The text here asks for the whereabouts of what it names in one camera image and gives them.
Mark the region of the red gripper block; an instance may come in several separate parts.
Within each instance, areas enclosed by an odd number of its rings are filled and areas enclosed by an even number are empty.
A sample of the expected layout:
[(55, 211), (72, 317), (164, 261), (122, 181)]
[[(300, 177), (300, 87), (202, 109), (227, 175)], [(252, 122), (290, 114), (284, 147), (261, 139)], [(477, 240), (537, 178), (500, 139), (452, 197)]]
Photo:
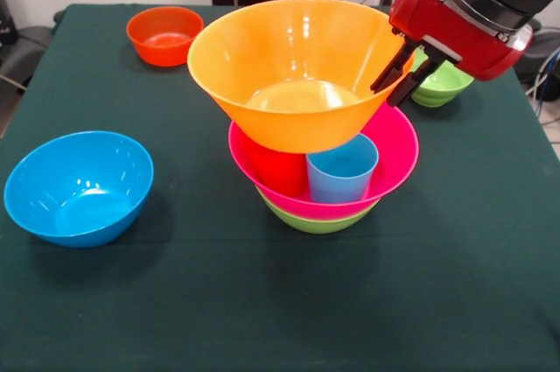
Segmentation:
[(528, 21), (498, 0), (395, 0), (389, 22), (404, 43), (370, 90), (377, 94), (397, 81), (420, 46), (428, 58), (395, 86), (386, 100), (391, 107), (408, 99), (446, 60), (477, 80), (494, 79), (529, 46), (534, 31)]

